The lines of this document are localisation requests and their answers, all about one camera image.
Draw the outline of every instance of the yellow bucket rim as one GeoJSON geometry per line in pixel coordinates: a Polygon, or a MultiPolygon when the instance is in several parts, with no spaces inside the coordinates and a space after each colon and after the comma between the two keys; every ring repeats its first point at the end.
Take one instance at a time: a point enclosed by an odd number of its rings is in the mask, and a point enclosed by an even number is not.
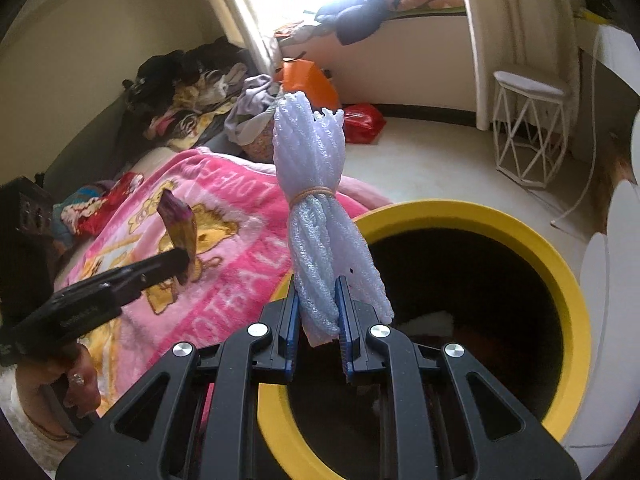
{"type": "MultiPolygon", "coordinates": [[[[354,221],[368,244],[418,229],[460,229],[500,242],[531,265],[551,294],[562,331],[558,389],[542,421],[546,430],[560,442],[582,402],[591,359],[589,314],[580,286],[562,256],[523,222],[471,202],[418,200],[392,204],[354,221]]],[[[274,292],[273,300],[286,297],[290,277],[289,272],[274,292]]],[[[306,443],[294,420],[286,386],[260,384],[258,424],[272,455],[292,480],[344,480],[306,443]]]]}

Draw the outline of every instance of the person's arm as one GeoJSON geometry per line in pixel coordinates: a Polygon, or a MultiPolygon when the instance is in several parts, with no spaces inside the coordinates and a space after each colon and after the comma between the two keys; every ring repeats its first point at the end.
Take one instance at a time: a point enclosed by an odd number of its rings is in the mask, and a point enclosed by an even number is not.
{"type": "Polygon", "coordinates": [[[65,367],[58,362],[22,362],[17,367],[0,368],[0,406],[15,434],[38,464],[53,473],[74,440],[53,417],[40,386],[51,384],[65,373],[69,391],[65,403],[78,406],[85,415],[100,405],[97,376],[89,352],[79,345],[78,359],[65,367]]]}

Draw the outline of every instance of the silver screw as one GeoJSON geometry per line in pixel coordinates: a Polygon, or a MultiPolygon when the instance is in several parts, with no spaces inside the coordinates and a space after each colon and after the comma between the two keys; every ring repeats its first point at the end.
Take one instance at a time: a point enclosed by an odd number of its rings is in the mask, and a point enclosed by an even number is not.
{"type": "Polygon", "coordinates": [[[386,337],[391,334],[391,329],[387,325],[374,325],[369,328],[373,337],[386,337]]]}
{"type": "Polygon", "coordinates": [[[252,335],[254,337],[262,337],[269,331],[269,327],[264,323],[254,323],[252,325],[249,325],[246,331],[249,333],[249,335],[252,335]]]}
{"type": "Polygon", "coordinates": [[[174,345],[174,355],[178,357],[185,357],[193,351],[193,346],[189,343],[178,343],[174,345]]]}
{"type": "Polygon", "coordinates": [[[449,357],[462,357],[465,354],[465,348],[458,343],[449,343],[444,351],[449,357]]]}

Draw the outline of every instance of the curtain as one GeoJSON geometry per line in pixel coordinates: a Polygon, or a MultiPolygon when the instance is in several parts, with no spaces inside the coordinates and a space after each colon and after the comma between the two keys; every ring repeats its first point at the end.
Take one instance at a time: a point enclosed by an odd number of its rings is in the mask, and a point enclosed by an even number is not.
{"type": "Polygon", "coordinates": [[[261,73],[273,74],[282,63],[272,34],[260,31],[251,0],[208,0],[229,43],[246,48],[261,73]]]}
{"type": "Polygon", "coordinates": [[[567,106],[575,124],[580,68],[570,0],[466,0],[476,70],[477,127],[493,113],[494,72],[523,64],[557,75],[572,88],[567,106]]]}

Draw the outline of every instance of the black baseboard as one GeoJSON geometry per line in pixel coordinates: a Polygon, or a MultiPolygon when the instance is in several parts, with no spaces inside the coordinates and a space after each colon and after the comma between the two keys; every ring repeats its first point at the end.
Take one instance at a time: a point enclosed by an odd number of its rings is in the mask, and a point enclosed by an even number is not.
{"type": "Polygon", "coordinates": [[[400,117],[403,119],[435,121],[437,123],[460,124],[462,126],[476,126],[476,113],[469,112],[468,110],[418,105],[374,104],[374,106],[380,110],[385,117],[400,117]]]}

